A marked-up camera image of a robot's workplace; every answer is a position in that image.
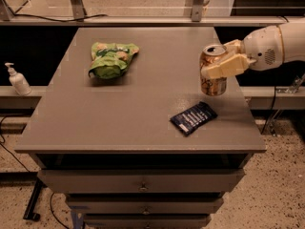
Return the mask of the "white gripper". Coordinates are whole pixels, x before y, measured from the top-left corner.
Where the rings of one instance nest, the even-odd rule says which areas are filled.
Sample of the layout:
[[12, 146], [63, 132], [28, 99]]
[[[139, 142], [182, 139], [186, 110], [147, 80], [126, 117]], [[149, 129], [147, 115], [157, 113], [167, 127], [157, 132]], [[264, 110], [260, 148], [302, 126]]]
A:
[[249, 68], [267, 71], [278, 68], [284, 61], [282, 34], [279, 26], [269, 26], [252, 31], [242, 41], [235, 39], [224, 44], [230, 54], [201, 70], [207, 79], [236, 76]]

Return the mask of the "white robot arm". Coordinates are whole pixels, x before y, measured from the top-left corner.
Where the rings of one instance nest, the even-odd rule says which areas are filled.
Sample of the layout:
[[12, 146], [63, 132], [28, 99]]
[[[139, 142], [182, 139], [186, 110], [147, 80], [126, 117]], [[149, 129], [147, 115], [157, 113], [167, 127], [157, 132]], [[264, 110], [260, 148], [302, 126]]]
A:
[[235, 76], [251, 69], [266, 71], [305, 60], [305, 18], [252, 31], [223, 45], [228, 52], [201, 70], [207, 79]]

